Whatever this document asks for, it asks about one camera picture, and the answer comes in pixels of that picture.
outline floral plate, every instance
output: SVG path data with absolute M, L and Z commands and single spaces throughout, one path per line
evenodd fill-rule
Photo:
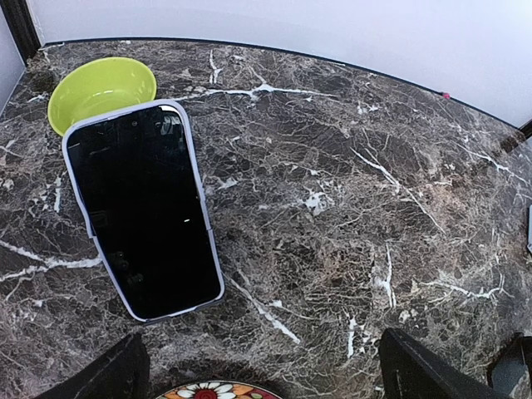
M 206 381 L 183 385 L 157 399 L 281 399 L 263 388 L 239 382 Z

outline white flower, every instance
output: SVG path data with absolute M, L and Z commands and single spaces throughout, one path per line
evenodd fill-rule
M 188 385 L 185 389 L 177 391 L 177 394 L 180 397 L 190 399 L 234 399 L 236 395 L 229 392 L 231 389 L 233 389 L 233 384 L 222 385 L 219 382 L 202 382 Z

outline marble countertop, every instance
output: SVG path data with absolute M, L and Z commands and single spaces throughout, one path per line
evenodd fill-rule
M 227 285 L 149 327 L 97 258 L 47 124 L 59 80 L 107 56 L 146 63 L 187 110 Z M 154 394 L 215 377 L 381 398 L 387 327 L 485 381 L 532 326 L 531 159 L 517 130 L 342 64 L 170 41 L 41 50 L 0 120 L 0 396 L 43 392 L 132 331 Z

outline phone screen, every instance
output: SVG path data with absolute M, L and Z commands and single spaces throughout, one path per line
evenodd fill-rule
M 92 233 L 138 318 L 177 313 L 222 291 L 189 145 L 172 106 L 84 126 L 67 138 Z

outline wall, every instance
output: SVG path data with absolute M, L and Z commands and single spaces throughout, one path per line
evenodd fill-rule
M 0 9 L 0 115 L 24 69 L 24 62 Z
M 530 0 L 28 0 L 42 42 L 183 37 L 332 58 L 532 119 Z

